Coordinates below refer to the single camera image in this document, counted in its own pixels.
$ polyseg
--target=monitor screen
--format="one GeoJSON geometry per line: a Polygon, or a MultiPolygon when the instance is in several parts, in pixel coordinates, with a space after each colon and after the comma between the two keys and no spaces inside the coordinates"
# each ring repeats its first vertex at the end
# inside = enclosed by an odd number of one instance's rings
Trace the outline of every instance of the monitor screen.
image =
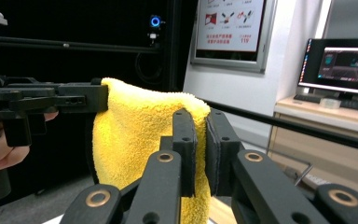
{"type": "Polygon", "coordinates": [[[298,86],[358,95],[358,39],[310,39],[298,86]]]}

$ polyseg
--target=black cable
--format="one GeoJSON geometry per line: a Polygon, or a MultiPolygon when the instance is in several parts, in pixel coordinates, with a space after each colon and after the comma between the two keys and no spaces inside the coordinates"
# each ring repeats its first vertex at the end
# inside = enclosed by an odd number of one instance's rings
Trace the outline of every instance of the black cable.
{"type": "Polygon", "coordinates": [[[155,73],[153,73],[151,76],[147,76],[144,74],[141,68],[141,59],[142,59],[142,53],[138,53],[135,58],[135,71],[138,77],[145,83],[151,84],[151,85],[158,85],[161,83],[161,72],[162,72],[162,66],[159,65],[158,69],[155,73]]]}

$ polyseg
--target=microfiber towel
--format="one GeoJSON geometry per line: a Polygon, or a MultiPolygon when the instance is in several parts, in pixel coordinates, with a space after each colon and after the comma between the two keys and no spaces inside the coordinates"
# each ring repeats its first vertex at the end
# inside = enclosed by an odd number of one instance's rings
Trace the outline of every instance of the microfiber towel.
{"type": "Polygon", "coordinates": [[[204,172],[206,122],[211,111],[184,92],[145,90],[106,77],[108,110],[97,114],[93,128],[94,166],[101,184],[123,189],[142,176],[148,157],[159,150],[161,136],[172,136],[172,114],[184,108],[196,128],[195,197],[182,198],[182,223],[207,223],[211,192],[204,172]]]}

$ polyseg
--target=framed sign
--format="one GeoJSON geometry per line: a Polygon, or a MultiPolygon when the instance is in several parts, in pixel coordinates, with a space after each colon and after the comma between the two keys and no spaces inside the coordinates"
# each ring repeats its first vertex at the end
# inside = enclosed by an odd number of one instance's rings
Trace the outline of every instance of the framed sign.
{"type": "Polygon", "coordinates": [[[264,72],[277,0],[199,0],[191,62],[264,72]]]}

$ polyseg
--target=cabinet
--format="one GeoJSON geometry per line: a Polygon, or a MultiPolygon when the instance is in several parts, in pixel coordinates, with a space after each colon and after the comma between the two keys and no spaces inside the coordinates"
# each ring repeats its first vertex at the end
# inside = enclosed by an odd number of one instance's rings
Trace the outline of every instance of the cabinet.
{"type": "MultiPolygon", "coordinates": [[[[327,109],[289,97],[279,101],[274,112],[278,119],[358,138],[357,110],[327,109]]],[[[277,163],[301,172],[307,168],[308,163],[312,164],[311,175],[358,191],[357,148],[272,127],[268,154],[277,163]]]]}

